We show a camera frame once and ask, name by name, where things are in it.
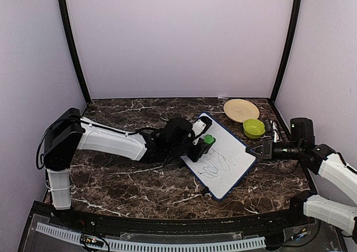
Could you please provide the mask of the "green bone shaped eraser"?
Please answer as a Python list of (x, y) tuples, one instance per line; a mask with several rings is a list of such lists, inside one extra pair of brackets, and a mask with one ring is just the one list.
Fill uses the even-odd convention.
[(204, 143), (207, 145), (212, 145), (215, 143), (215, 138), (212, 135), (207, 134), (204, 136)]

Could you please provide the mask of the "lime green bowl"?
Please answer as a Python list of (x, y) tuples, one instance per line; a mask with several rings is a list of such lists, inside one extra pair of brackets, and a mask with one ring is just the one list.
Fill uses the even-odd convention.
[(257, 119), (247, 119), (243, 122), (243, 132), (251, 139), (258, 139), (266, 132), (263, 122)]

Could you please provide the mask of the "blue framed whiteboard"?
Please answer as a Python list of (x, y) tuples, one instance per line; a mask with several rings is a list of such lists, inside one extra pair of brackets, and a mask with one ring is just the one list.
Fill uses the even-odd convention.
[(206, 154), (193, 162), (182, 157), (185, 165), (198, 178), (217, 201), (223, 200), (254, 166), (257, 158), (247, 153), (246, 145), (214, 117), (202, 112), (199, 117), (212, 120), (205, 134), (215, 138), (215, 143)]

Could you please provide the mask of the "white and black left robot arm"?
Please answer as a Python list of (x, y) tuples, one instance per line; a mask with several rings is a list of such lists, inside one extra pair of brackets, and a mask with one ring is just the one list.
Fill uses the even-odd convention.
[(146, 164), (168, 162), (187, 156), (197, 162), (215, 143), (206, 134), (213, 125), (207, 116), (194, 123), (172, 118), (163, 128), (144, 127), (125, 132), (98, 124), (68, 109), (44, 132), (36, 151), (37, 169), (45, 169), (56, 217), (66, 227), (75, 227), (78, 214), (71, 209), (69, 169), (77, 150), (104, 152)]

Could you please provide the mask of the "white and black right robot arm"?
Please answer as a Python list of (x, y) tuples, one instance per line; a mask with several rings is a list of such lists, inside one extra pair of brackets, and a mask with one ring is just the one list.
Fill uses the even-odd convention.
[[(260, 141), (246, 148), (246, 152), (260, 160), (295, 160), (315, 175), (333, 183), (353, 202), (356, 201), (356, 169), (348, 164), (341, 153), (325, 144), (317, 145), (313, 121), (293, 118), (290, 121), (291, 141)], [(313, 191), (303, 191), (291, 198), (285, 213), (285, 222), (297, 226), (306, 217), (318, 219), (356, 239), (356, 208), (328, 200)]]

